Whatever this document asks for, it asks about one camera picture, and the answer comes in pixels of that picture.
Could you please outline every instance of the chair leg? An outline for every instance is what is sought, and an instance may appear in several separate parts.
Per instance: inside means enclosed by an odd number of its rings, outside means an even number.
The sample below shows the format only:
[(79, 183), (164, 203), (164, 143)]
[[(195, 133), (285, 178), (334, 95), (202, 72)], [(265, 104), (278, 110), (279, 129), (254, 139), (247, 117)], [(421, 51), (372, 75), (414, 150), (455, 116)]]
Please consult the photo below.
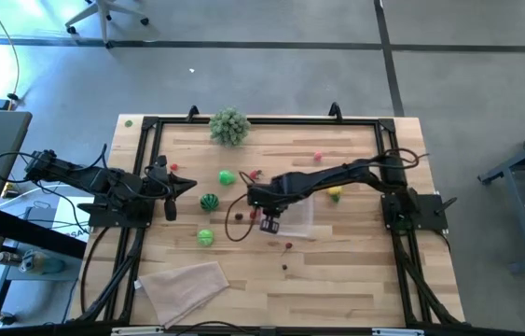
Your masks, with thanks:
[(98, 16), (101, 19), (101, 34), (106, 45), (109, 42), (109, 39), (106, 37), (106, 13), (109, 11), (109, 8), (100, 5), (98, 9)]
[(107, 5), (109, 6), (109, 9), (112, 10), (112, 11), (116, 11), (116, 12), (119, 12), (119, 13), (125, 13), (125, 14), (131, 14), (131, 15), (135, 15), (135, 16), (138, 16), (138, 17), (141, 17), (141, 18), (145, 18), (146, 17), (146, 15), (144, 15), (144, 13), (142, 13), (142, 12), (139, 12), (137, 10), (133, 10), (133, 9), (127, 8), (127, 7), (119, 5), (119, 4), (108, 3)]
[(65, 23), (65, 27), (71, 27), (72, 24), (82, 21), (86, 19), (88, 16), (96, 13), (98, 11), (98, 6), (96, 3), (91, 4), (90, 6), (86, 7), (86, 9), (82, 10), (81, 12), (77, 13), (73, 18), (71, 18), (68, 22)]

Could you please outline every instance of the office chair base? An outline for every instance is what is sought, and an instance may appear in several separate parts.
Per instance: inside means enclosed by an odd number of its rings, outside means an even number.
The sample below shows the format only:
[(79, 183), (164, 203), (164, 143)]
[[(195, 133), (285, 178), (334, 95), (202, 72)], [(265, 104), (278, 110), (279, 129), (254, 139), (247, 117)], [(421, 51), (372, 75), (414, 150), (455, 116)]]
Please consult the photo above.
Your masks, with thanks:
[(106, 22), (111, 21), (111, 12), (130, 14), (140, 19), (140, 23), (144, 26), (149, 24), (149, 19), (144, 13), (131, 9), (129, 7), (122, 6), (115, 2), (115, 0), (92, 0), (90, 5), (84, 8), (81, 12), (77, 13), (71, 18), (66, 24), (67, 33), (75, 34), (76, 28), (73, 24), (86, 19), (87, 17), (96, 14), (100, 19), (101, 33), (103, 35), (104, 46), (107, 49), (111, 49), (113, 46), (109, 43), (109, 39), (106, 33)]

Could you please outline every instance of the green artificial plant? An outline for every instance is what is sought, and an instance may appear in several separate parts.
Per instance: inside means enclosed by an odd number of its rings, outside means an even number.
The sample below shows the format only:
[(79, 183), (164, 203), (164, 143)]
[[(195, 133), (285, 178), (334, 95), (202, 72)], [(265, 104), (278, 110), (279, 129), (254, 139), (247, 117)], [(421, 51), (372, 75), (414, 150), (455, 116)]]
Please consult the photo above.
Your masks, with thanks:
[(223, 146), (239, 146), (247, 136), (250, 125), (247, 117), (235, 107), (229, 107), (210, 118), (210, 137)]

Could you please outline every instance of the white cable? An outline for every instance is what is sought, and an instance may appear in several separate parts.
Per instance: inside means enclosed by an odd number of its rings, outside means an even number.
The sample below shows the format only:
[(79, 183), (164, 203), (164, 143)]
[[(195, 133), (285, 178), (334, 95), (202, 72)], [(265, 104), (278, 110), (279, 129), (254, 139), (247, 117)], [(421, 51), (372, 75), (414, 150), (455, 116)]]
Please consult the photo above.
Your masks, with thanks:
[[(13, 45), (13, 41), (11, 41), (11, 37), (9, 36), (7, 29), (5, 29), (5, 26), (1, 22), (1, 19), (0, 19), (0, 26), (3, 29), (3, 32), (5, 33), (5, 35), (7, 36), (7, 41), (9, 41), (9, 45), (13, 49), (13, 55), (16, 57), (16, 69), (17, 69), (18, 74), (16, 75), (16, 84), (13, 86), (13, 92), (12, 92), (13, 94), (16, 94), (16, 91), (18, 90), (18, 82), (20, 82), (20, 60), (18, 60), (18, 52), (16, 51), (16, 47)], [(9, 100), (9, 106), (7, 107), (7, 111), (11, 110), (12, 105), (13, 103), (11, 102), (11, 100)]]
[[(69, 185), (50, 185), (50, 186), (45, 186), (44, 188), (65, 188), (65, 187), (71, 187), (71, 186), (69, 186)], [(14, 201), (17, 201), (20, 197), (22, 197), (22, 196), (26, 196), (27, 194), (29, 194), (29, 193), (33, 193), (33, 192), (35, 192), (35, 191), (37, 191), (37, 190), (41, 190), (41, 188), (34, 188), (34, 189), (30, 190), (30, 191), (26, 191), (26, 192), (24, 192), (22, 195), (20, 195), (20, 196), (14, 198), (13, 200), (9, 200), (9, 201), (7, 201), (7, 202), (3, 202), (3, 203), (1, 203), (1, 204), (0, 204), (0, 209), (3, 208), (4, 206), (6, 206), (6, 205), (9, 204), (9, 203), (12, 203), (12, 202), (14, 202)]]

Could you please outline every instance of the metal clamp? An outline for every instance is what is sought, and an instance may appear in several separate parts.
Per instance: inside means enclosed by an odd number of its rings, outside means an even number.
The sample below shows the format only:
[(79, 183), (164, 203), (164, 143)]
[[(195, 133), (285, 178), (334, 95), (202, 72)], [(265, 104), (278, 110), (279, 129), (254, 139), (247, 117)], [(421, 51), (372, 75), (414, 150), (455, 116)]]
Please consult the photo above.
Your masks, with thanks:
[(343, 115), (340, 112), (340, 107), (338, 106), (337, 102), (334, 102), (330, 106), (330, 110), (328, 111), (329, 117), (337, 117), (337, 122), (343, 121)]
[(165, 329), (160, 326), (144, 326), (144, 327), (122, 327), (113, 328), (111, 336), (130, 336), (130, 335), (151, 335), (163, 334)]
[(198, 115), (200, 111), (198, 110), (198, 107), (195, 105), (192, 105), (189, 109), (189, 113), (187, 113), (187, 122), (191, 122), (191, 120), (194, 119), (195, 115)]
[(423, 336), (423, 330), (418, 329), (372, 329), (372, 335), (375, 336)]

